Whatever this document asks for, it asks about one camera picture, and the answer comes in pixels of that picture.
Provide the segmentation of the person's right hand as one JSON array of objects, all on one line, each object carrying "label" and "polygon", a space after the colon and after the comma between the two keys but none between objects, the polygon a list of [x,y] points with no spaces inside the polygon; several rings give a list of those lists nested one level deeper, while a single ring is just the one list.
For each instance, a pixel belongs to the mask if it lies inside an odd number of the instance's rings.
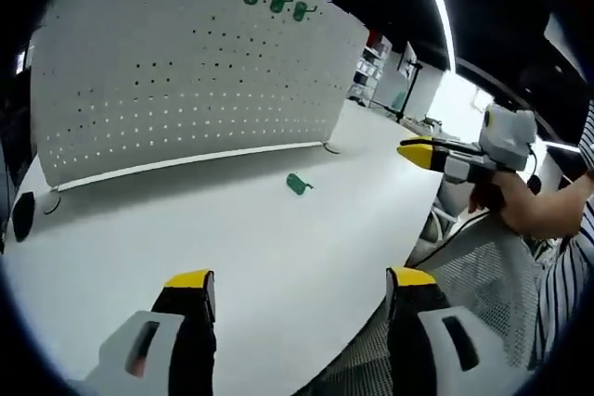
[{"label": "person's right hand", "polygon": [[497,211],[502,221],[516,234],[534,232],[536,196],[515,172],[494,172],[489,181],[474,185],[468,212],[489,209]]}]

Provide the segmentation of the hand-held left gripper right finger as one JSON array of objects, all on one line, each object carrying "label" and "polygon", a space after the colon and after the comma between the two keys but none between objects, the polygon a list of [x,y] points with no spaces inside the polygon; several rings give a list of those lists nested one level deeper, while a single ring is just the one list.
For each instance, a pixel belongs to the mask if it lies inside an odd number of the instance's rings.
[{"label": "hand-held left gripper right finger", "polygon": [[500,336],[453,306],[429,274],[386,269],[387,349],[395,395],[511,395]]}]

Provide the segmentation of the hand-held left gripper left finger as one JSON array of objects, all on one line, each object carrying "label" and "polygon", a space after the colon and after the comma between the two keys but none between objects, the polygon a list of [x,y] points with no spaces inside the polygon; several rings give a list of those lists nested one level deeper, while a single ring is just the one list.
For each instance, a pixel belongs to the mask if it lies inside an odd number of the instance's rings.
[{"label": "hand-held left gripper left finger", "polygon": [[173,276],[101,344],[86,395],[212,395],[214,272]]}]

